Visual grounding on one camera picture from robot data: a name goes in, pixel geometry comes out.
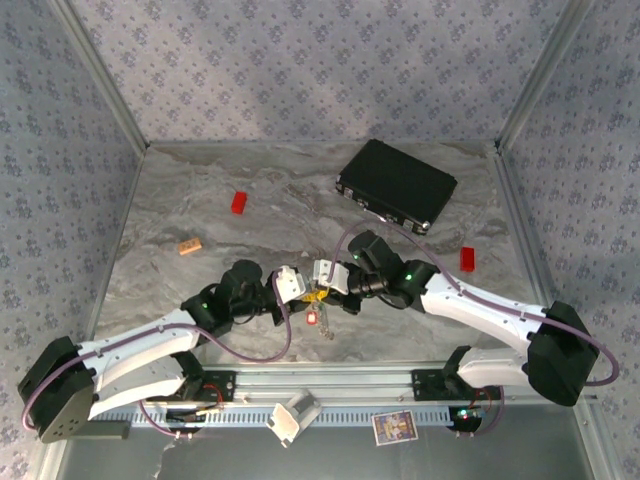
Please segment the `black hard case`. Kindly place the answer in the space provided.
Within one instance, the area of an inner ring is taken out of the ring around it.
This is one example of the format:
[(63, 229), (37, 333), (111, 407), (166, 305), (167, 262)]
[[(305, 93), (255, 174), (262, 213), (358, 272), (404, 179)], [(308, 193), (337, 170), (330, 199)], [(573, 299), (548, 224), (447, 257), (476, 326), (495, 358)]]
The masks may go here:
[(417, 235), (433, 226), (458, 181), (380, 140), (371, 139), (336, 178), (336, 190), (378, 217)]

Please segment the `black left controller board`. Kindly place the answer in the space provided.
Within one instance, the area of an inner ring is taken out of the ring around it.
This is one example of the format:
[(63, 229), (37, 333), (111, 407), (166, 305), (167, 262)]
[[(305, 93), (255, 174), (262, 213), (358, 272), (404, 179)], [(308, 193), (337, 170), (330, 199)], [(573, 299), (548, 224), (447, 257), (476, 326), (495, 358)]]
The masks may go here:
[(172, 434), (195, 435), (205, 427), (211, 416), (217, 415), (221, 411), (220, 407), (192, 410), (168, 409), (165, 415), (165, 423)]

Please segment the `black controller board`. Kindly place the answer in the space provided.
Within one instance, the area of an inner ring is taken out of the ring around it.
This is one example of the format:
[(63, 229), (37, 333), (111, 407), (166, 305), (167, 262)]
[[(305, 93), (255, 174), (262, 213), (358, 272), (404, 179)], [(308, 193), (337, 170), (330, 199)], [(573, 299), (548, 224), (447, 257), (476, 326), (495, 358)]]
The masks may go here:
[(452, 425), (449, 430), (456, 434), (475, 434), (481, 427), (486, 416), (485, 411), (479, 406), (450, 407), (449, 416)]
[(211, 416), (217, 415), (221, 411), (220, 407), (192, 410), (168, 409), (165, 415), (165, 423), (172, 434), (195, 435), (205, 427)]

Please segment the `colourful printed card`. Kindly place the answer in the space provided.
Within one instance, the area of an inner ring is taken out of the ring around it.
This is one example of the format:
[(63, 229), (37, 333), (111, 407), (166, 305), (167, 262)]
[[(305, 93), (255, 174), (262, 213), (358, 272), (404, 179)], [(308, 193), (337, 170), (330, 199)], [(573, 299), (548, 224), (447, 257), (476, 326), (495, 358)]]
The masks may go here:
[(377, 447), (417, 440), (414, 414), (409, 410), (379, 413), (371, 418)]

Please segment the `black right controller board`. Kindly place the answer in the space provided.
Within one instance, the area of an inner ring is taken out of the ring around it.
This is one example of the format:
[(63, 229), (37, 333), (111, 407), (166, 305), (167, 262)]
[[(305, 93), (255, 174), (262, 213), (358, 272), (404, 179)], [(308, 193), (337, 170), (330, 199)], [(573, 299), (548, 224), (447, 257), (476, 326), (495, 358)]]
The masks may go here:
[(450, 407), (449, 416), (452, 425), (449, 430), (456, 434), (475, 434), (481, 427), (486, 416), (485, 411), (479, 406)]

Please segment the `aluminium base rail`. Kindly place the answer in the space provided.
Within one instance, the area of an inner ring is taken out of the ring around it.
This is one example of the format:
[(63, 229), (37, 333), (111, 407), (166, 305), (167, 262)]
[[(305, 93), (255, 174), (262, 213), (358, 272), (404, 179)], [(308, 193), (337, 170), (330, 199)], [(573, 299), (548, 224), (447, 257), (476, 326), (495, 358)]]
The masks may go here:
[(409, 405), (414, 370), (439, 370), (442, 362), (271, 363), (206, 365), (206, 371), (234, 371), (235, 404), (286, 403), (308, 390), (323, 406)]

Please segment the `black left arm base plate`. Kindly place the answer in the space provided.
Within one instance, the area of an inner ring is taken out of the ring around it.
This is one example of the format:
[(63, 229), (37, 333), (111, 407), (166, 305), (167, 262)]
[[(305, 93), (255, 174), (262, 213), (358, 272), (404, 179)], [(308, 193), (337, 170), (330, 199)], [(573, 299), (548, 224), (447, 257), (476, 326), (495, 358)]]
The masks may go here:
[(185, 401), (224, 403), (234, 399), (235, 371), (205, 370), (190, 376), (184, 383), (181, 398)]

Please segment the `white plastic bracket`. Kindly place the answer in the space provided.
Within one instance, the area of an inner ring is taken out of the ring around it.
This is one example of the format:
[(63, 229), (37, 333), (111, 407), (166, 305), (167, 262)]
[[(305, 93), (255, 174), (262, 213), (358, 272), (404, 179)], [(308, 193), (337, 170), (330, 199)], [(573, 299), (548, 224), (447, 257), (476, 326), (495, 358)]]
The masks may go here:
[(303, 389), (285, 404), (277, 403), (266, 426), (284, 448), (289, 448), (322, 410), (319, 400), (309, 390)]

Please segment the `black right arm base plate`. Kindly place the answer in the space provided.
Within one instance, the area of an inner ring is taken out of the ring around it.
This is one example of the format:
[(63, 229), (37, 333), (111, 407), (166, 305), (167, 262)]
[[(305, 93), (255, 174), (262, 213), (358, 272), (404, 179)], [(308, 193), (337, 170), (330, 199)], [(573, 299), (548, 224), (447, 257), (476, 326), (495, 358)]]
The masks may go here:
[(440, 369), (412, 370), (411, 385), (416, 401), (498, 401), (503, 396), (496, 386), (472, 387), (459, 375)]

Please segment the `aluminium side rail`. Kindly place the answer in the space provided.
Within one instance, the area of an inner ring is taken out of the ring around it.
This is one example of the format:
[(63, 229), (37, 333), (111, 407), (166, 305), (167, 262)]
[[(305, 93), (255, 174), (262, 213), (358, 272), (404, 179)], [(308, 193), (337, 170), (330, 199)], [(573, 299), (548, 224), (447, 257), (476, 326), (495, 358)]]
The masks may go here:
[(545, 262), (539, 258), (539, 238), (528, 221), (526, 202), (521, 198), (516, 175), (499, 147), (490, 145), (489, 170), (497, 188), (501, 208), (511, 235), (520, 273), (539, 305), (550, 307), (556, 296)]

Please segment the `aluminium frame post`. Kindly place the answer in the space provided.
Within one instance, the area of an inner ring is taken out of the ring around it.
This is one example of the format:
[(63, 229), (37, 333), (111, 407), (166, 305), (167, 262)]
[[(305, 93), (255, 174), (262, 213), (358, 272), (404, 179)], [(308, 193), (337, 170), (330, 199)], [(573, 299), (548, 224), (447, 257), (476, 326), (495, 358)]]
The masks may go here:
[(69, 0), (46, 0), (65, 30), (78, 56), (88, 69), (96, 87), (104, 97), (118, 125), (138, 154), (147, 149), (147, 142), (138, 127), (133, 113), (127, 106), (98, 49), (93, 45), (89, 32)]
[(514, 145), (595, 1), (566, 0), (517, 101), (496, 137), (495, 144), (499, 154)]
[(574, 414), (595, 480), (625, 480), (600, 405), (581, 400)]
[(34, 480), (56, 480), (62, 465), (67, 441), (44, 446)]

